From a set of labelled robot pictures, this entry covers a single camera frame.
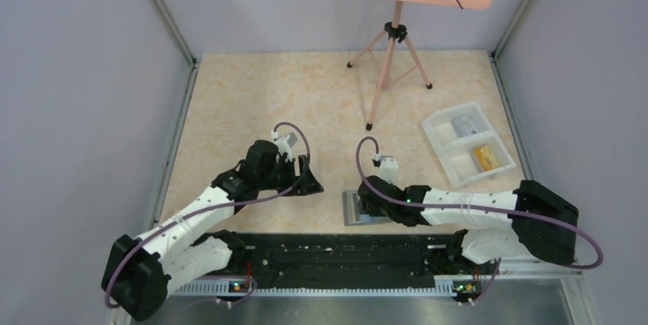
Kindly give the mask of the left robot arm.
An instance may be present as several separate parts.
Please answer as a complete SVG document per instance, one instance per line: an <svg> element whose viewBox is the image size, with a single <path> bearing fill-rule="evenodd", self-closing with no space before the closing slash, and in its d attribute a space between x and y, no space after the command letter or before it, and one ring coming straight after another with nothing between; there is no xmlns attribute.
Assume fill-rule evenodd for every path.
<svg viewBox="0 0 648 325"><path fill-rule="evenodd" d="M293 156L294 133L257 140L244 159L213 180L189 205L168 220L134 238L123 235L112 244L101 288L107 307L121 309L132 320L155 314L176 289L211 271L235 274L245 264L236 237L204 234L244 206L272 198L308 196L323 191L309 171L309 154Z"/></svg>

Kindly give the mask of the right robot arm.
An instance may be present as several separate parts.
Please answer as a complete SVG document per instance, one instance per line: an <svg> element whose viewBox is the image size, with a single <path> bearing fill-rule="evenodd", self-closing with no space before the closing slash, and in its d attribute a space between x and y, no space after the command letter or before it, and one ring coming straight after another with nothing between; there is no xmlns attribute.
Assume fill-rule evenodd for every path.
<svg viewBox="0 0 648 325"><path fill-rule="evenodd" d="M500 193L405 189L371 175L358 187L366 206L404 226L475 226L448 252L450 267L468 273L495 258L533 255L556 265L575 261L578 208L534 180Z"/></svg>

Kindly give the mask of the grey card holder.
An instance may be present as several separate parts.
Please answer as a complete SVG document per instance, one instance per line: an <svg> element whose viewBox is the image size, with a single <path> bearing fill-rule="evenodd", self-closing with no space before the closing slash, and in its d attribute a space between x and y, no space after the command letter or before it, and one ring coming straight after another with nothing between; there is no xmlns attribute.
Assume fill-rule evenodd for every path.
<svg viewBox="0 0 648 325"><path fill-rule="evenodd" d="M342 193L342 212L345 226L373 226L389 223L390 219L381 213L372 213L356 190Z"/></svg>

